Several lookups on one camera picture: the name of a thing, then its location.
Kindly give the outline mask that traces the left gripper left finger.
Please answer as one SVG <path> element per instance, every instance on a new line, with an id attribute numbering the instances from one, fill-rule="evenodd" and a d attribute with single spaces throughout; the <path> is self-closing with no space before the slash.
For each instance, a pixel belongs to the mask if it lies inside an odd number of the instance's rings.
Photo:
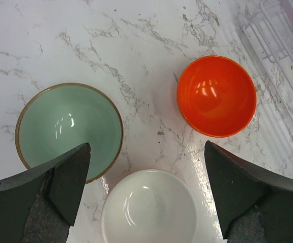
<path id="1" fill-rule="evenodd" d="M 66 242 L 88 174 L 91 147 L 81 144 L 0 180 L 0 242 Z"/>

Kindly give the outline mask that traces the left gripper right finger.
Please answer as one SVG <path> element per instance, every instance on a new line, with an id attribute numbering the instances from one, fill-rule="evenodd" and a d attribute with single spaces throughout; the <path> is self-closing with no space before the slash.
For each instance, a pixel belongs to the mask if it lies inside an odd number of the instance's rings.
<path id="1" fill-rule="evenodd" d="M 223 239 L 293 242 L 293 179 L 206 141 L 206 170 Z"/>

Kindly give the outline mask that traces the orange bowl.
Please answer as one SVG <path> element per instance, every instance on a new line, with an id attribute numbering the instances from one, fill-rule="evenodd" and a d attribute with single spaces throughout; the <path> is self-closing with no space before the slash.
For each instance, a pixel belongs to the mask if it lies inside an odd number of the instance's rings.
<path id="1" fill-rule="evenodd" d="M 257 105 L 255 85 L 248 72 L 238 62 L 217 55 L 198 58 L 184 69 L 176 98 L 187 124 L 215 138 L 244 130 Z"/>

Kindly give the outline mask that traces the white wire dish rack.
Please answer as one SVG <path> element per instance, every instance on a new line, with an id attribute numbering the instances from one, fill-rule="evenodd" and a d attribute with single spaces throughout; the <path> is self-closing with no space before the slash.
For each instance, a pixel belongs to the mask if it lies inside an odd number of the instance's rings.
<path id="1" fill-rule="evenodd" d="M 260 1 L 242 30 L 293 143 L 293 1 Z"/>

